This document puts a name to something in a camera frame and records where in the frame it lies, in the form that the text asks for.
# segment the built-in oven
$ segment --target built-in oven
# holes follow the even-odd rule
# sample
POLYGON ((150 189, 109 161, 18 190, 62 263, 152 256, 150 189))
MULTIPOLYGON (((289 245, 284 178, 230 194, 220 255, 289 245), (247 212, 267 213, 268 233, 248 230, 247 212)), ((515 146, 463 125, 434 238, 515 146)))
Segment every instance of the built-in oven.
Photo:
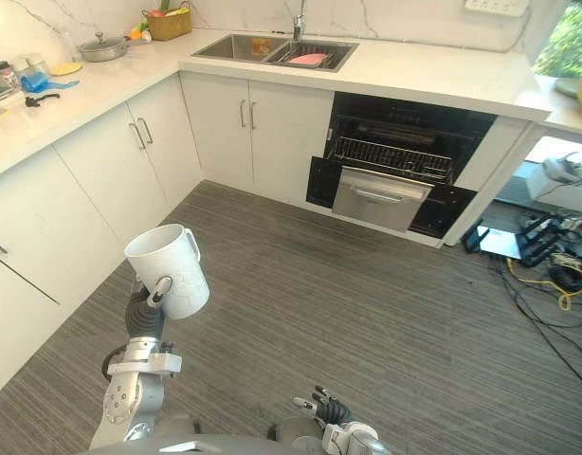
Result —
POLYGON ((337 92, 306 200, 383 228, 443 238, 475 194, 453 184, 495 119, 337 92))

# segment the oven door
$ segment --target oven door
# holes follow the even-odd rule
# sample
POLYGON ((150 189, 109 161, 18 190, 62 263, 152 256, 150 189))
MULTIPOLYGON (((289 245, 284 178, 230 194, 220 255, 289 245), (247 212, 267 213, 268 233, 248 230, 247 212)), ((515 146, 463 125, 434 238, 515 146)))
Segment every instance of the oven door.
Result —
POLYGON ((406 231, 433 185, 344 166, 333 213, 406 231))

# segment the green plant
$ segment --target green plant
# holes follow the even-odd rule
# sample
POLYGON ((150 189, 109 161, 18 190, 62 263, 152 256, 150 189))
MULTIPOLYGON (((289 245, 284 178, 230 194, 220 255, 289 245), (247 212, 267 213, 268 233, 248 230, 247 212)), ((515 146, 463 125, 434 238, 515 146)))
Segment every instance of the green plant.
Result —
POLYGON ((533 71, 557 78, 582 77, 582 4, 572 3, 565 9, 533 71))

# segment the cooking pot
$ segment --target cooking pot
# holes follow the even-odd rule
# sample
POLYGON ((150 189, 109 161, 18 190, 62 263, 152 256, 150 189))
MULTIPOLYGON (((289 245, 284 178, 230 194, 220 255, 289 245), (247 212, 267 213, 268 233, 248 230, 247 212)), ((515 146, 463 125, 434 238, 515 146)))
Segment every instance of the cooking pot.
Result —
POLYGON ((124 38, 103 39, 103 33, 98 31, 97 41, 89 41, 79 46, 82 57, 88 62, 107 62, 122 57, 127 53, 127 42, 124 38))

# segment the white wall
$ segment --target white wall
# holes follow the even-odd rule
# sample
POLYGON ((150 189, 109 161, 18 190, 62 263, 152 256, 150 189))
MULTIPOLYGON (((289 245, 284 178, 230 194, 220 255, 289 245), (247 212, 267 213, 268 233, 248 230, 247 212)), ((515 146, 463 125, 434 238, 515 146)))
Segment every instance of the white wall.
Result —
POLYGON ((67 28, 77 44, 128 32, 156 0, 0 0, 0 60, 40 52, 48 64, 65 60, 54 28, 67 28))
MULTIPOLYGON (((531 0, 531 13, 507 18, 464 9, 464 0, 307 0, 307 32, 503 50, 528 20, 518 50, 536 55, 568 0, 531 0)), ((54 28, 77 44, 127 32, 157 0, 0 0, 0 60, 41 52, 64 60, 54 28)), ((300 0, 192 0, 195 27, 291 31, 300 0)))

